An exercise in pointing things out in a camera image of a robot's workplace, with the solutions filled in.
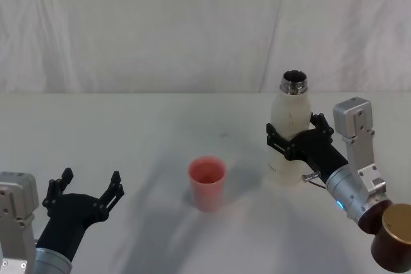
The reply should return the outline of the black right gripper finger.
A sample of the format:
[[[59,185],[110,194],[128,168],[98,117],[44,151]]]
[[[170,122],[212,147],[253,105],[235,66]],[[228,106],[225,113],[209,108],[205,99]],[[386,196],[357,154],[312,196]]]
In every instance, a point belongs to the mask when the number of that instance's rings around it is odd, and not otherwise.
[[[286,160],[289,160],[291,151],[290,142],[278,134],[277,130],[270,123],[266,124],[266,133],[267,145],[282,154]]]
[[[334,134],[334,129],[330,127],[323,113],[311,114],[310,123],[319,130],[322,137],[328,141],[329,144],[333,142],[332,135]]]

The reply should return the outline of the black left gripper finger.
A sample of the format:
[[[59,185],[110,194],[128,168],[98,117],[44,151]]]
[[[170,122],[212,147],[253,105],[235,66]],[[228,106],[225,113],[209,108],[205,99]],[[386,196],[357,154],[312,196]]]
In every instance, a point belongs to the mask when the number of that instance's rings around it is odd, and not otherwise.
[[[42,202],[42,206],[46,208],[48,217],[51,216],[51,209],[56,204],[57,199],[63,195],[66,187],[71,183],[74,174],[70,167],[64,169],[61,177],[58,179],[51,179],[48,184],[48,191],[46,197]]]
[[[95,221],[105,221],[109,217],[110,211],[117,202],[124,196],[124,188],[121,184],[119,171],[112,174],[107,190],[93,204]]]

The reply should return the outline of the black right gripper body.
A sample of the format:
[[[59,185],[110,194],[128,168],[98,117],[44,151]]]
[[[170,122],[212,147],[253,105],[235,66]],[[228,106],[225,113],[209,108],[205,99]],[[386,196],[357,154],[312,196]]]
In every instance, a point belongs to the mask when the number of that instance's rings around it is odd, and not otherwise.
[[[284,157],[289,161],[307,163],[326,182],[335,171],[348,164],[347,159],[332,145],[333,133],[332,128],[301,132],[288,143]]]

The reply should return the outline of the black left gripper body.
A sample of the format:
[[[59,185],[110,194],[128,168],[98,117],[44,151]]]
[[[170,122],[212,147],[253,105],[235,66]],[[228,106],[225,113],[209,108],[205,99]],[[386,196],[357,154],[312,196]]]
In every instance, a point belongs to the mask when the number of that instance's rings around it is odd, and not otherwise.
[[[36,247],[52,250],[73,260],[86,230],[108,219],[107,207],[97,198],[86,194],[62,194],[46,198],[49,221]]]

